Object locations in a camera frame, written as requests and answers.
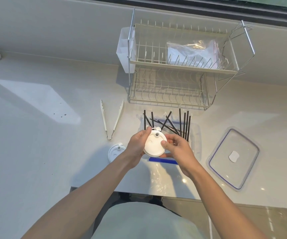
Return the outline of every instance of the right hand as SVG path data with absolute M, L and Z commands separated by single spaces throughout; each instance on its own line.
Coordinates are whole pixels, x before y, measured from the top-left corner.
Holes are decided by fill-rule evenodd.
M 195 158 L 189 143 L 177 134 L 165 134 L 166 141 L 161 141 L 164 149 L 170 151 L 170 154 L 162 154 L 160 157 L 174 158 L 184 175 L 191 177 L 194 169 L 200 166 L 200 163 Z

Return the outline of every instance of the light green shirt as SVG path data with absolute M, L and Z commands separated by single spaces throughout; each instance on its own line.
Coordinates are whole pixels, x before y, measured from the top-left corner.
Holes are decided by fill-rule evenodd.
M 111 207 L 92 239 L 203 239 L 191 221 L 149 203 L 129 202 Z

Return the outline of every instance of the plastic bag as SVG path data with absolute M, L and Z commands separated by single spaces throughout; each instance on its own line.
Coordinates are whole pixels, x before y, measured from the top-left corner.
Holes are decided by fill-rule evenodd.
M 216 40 L 199 40 L 185 45 L 167 42 L 167 49 L 167 64 L 170 65 L 223 69 L 228 63 Z

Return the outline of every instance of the two-tier dish rack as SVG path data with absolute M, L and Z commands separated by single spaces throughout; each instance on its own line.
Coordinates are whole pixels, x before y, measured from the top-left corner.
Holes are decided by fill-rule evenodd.
M 128 35 L 129 100 L 179 107 L 209 108 L 216 94 L 254 57 L 255 51 L 243 21 L 232 31 L 207 27 L 136 20 L 133 9 Z M 233 42 L 243 38 L 250 55 L 241 66 Z M 186 57 L 169 53 L 169 45 L 212 40 L 218 55 Z

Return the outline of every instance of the white countertop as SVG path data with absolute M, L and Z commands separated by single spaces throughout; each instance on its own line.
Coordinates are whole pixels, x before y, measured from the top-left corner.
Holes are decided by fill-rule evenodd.
M 0 61 L 0 238 L 21 237 L 71 186 L 100 172 L 109 163 L 108 149 L 126 145 L 138 131 L 144 109 L 156 116 L 170 110 L 128 103 L 127 87 L 128 76 L 117 66 L 14 53 Z M 111 142 L 100 99 L 109 134 L 125 100 Z M 207 157 L 230 126 L 261 146 L 241 192 L 210 172 L 235 203 L 287 208 L 287 87 L 232 81 L 206 112 L 190 112 L 201 128 L 207 170 Z M 145 159 L 116 190 L 200 198 L 177 166 Z

